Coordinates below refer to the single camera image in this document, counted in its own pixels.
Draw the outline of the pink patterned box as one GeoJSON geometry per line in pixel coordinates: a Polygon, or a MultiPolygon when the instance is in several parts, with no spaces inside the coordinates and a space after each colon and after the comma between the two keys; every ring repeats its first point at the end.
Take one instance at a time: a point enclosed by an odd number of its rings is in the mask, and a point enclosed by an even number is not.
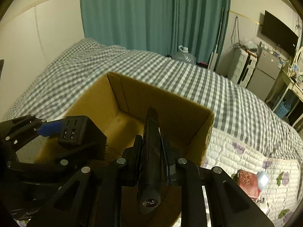
{"type": "Polygon", "coordinates": [[[258,199],[260,189],[258,187],[258,178],[256,174],[239,170],[237,172],[237,184],[253,201],[258,199]]]}

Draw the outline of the black remote control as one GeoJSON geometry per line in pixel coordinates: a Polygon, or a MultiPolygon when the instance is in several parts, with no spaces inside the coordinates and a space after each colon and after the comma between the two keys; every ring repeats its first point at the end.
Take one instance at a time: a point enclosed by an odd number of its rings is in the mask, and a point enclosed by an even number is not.
{"type": "Polygon", "coordinates": [[[149,214],[161,203],[162,139],[158,114],[149,108],[143,132],[142,166],[138,183],[138,208],[142,215],[149,214]]]}

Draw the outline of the open cardboard box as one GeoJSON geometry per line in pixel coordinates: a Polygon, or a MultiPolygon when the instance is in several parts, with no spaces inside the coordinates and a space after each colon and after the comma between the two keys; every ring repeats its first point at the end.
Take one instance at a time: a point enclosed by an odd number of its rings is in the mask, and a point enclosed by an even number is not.
{"type": "MultiPolygon", "coordinates": [[[[108,73],[97,80],[61,116],[88,116],[107,137],[105,161],[122,157],[135,136],[143,134],[148,108],[158,113],[161,135],[182,157],[203,165],[214,114],[199,104],[153,85],[108,73]]],[[[122,191],[122,226],[173,226],[181,214],[181,188],[164,187],[163,203],[150,215],[137,208],[136,190],[122,191]]]]}

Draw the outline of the grey checked bed cover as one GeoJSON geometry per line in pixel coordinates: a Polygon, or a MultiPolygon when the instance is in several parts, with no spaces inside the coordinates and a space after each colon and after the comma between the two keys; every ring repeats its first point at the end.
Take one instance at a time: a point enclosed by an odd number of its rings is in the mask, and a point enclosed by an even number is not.
{"type": "Polygon", "coordinates": [[[269,158],[302,162],[302,138],[255,94],[199,66],[85,38],[62,52],[3,115],[53,119],[109,72],[146,82],[208,107],[214,126],[269,158]]]}

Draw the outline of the blue laundry basket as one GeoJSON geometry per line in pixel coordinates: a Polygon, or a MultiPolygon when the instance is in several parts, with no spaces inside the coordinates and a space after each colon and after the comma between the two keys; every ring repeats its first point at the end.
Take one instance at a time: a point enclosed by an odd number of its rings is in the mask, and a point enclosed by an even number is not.
{"type": "Polygon", "coordinates": [[[286,98],[283,98],[281,103],[277,106],[274,113],[280,118],[283,119],[288,112],[290,111],[291,105],[289,104],[288,100],[286,98]]]}

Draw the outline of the white dressing table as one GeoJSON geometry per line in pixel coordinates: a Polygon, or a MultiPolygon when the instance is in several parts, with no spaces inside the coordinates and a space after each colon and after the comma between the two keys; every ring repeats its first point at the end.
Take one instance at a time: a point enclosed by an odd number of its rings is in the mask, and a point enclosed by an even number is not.
{"type": "MultiPolygon", "coordinates": [[[[291,91],[298,98],[298,101],[296,102],[294,108],[291,109],[291,111],[289,113],[289,115],[290,115],[290,114],[293,113],[293,111],[295,110],[295,108],[297,107],[297,105],[300,102],[302,103],[302,89],[299,88],[299,85],[297,83],[295,83],[295,81],[293,81],[291,79],[291,77],[287,74],[287,72],[285,70],[281,70],[280,71],[279,76],[278,76],[278,78],[276,80],[276,83],[274,85],[274,89],[273,89],[272,95],[270,96],[270,98],[266,99],[266,103],[269,103],[272,100],[272,98],[274,97],[275,93],[277,92],[277,89],[278,89],[277,81],[279,81],[279,80],[283,81],[284,85],[286,86],[286,89],[284,90],[281,98],[278,99],[277,104],[273,106],[272,112],[275,112],[275,110],[277,109],[277,107],[282,102],[283,98],[286,96],[287,92],[291,91]]],[[[302,120],[302,113],[296,119],[296,121],[292,124],[292,127],[294,128],[297,125],[297,123],[300,122],[300,120],[302,120]]]]}

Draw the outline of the white suitcase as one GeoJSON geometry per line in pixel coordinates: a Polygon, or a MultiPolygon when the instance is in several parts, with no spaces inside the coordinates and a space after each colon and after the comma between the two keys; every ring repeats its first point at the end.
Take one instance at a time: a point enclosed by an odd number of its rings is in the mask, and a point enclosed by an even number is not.
{"type": "Polygon", "coordinates": [[[227,78],[244,88],[247,87],[257,63],[257,56],[242,48],[236,49],[227,78]]]}

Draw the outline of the silver small fridge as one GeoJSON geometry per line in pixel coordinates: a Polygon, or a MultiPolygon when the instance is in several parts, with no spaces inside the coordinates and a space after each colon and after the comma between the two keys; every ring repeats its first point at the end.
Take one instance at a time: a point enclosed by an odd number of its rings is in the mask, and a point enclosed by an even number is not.
{"type": "Polygon", "coordinates": [[[281,71],[283,62],[266,50],[261,50],[247,89],[265,101],[281,71]]]}

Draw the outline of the white flat mop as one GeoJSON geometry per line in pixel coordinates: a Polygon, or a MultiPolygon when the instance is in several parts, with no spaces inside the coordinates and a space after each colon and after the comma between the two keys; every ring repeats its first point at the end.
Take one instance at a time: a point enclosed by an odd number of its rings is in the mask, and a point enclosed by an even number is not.
{"type": "Polygon", "coordinates": [[[211,52],[211,57],[209,59],[208,70],[210,70],[210,71],[214,70],[215,64],[216,64],[216,60],[217,60],[217,57],[218,57],[217,48],[218,48],[218,43],[219,43],[219,38],[220,38],[220,32],[221,32],[221,28],[222,28],[223,15],[224,15],[224,8],[222,7],[219,29],[217,31],[217,36],[216,36],[216,43],[215,43],[214,49],[211,52]]]}

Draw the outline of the clear water jug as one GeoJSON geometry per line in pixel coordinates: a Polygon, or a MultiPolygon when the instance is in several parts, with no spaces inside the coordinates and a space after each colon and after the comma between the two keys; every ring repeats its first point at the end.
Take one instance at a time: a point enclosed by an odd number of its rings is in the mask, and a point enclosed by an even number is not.
{"type": "Polygon", "coordinates": [[[193,65],[196,64],[196,58],[190,54],[188,47],[182,45],[178,46],[178,51],[172,56],[172,59],[193,65]]]}

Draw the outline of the oval vanity mirror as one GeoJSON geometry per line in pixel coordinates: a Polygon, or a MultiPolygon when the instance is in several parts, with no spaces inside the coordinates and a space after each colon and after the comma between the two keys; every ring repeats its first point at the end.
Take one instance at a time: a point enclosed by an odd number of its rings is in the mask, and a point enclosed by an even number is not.
{"type": "Polygon", "coordinates": [[[297,75],[303,75],[303,46],[300,47],[295,55],[292,70],[297,75]]]}

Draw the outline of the green curtain left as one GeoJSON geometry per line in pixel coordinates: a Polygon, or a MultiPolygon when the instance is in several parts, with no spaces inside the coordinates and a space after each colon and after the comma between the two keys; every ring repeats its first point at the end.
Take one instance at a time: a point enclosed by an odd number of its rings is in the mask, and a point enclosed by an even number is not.
{"type": "Polygon", "coordinates": [[[223,7],[217,53],[222,52],[231,0],[80,0],[80,5],[84,35],[101,44],[162,55],[182,45],[207,63],[223,7]]]}

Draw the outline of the black wall television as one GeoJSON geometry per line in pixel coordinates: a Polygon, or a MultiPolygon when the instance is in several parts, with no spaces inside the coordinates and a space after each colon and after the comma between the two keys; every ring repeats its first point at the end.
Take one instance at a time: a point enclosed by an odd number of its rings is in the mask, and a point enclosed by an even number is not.
{"type": "Polygon", "coordinates": [[[287,52],[290,57],[295,55],[299,37],[268,11],[265,11],[261,33],[287,52]]]}

